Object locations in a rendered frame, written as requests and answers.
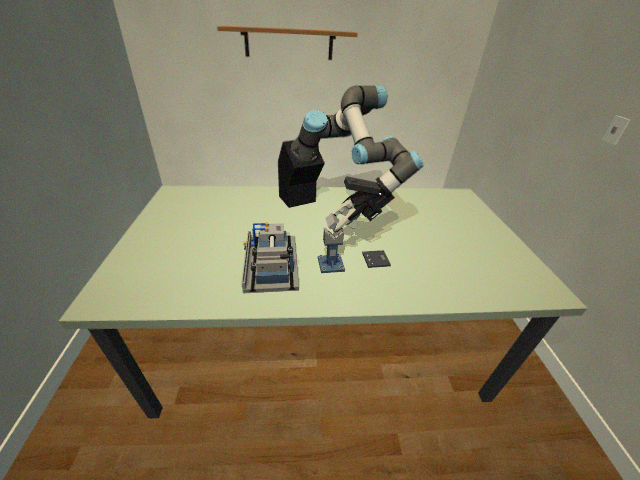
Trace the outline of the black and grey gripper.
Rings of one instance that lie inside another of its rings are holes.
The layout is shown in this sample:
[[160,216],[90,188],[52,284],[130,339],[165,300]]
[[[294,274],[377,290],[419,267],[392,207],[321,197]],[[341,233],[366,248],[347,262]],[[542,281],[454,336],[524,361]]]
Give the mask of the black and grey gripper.
[[382,212],[381,209],[394,199],[392,193],[383,184],[379,177],[376,179],[376,181],[382,186],[381,187],[379,185],[381,188],[381,193],[379,193],[379,195],[357,191],[356,193],[350,195],[334,212],[334,215],[336,217],[339,214],[345,216],[340,222],[337,223],[334,231],[339,230],[345,225],[351,228],[356,228],[358,225],[357,218],[361,213],[370,221],[373,220],[376,217],[375,214],[378,213],[378,216]]

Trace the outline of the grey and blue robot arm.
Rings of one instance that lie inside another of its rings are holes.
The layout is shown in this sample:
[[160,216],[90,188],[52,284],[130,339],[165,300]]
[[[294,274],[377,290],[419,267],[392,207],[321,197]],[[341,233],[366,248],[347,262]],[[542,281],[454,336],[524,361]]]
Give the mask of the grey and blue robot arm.
[[[383,108],[387,99],[387,90],[383,86],[356,85],[346,90],[341,109],[335,115],[325,115],[318,110],[309,111],[303,119],[299,136],[291,144],[292,157],[300,163],[311,164],[318,158],[320,139],[352,135],[355,145],[352,159],[356,164],[391,162],[393,167],[380,180],[393,192],[419,171],[424,163],[415,151],[408,152],[395,137],[388,136],[381,142],[374,142],[370,136],[363,116],[372,109]],[[349,190],[375,195],[379,195],[381,190],[377,182],[353,177],[346,177],[344,184]]]

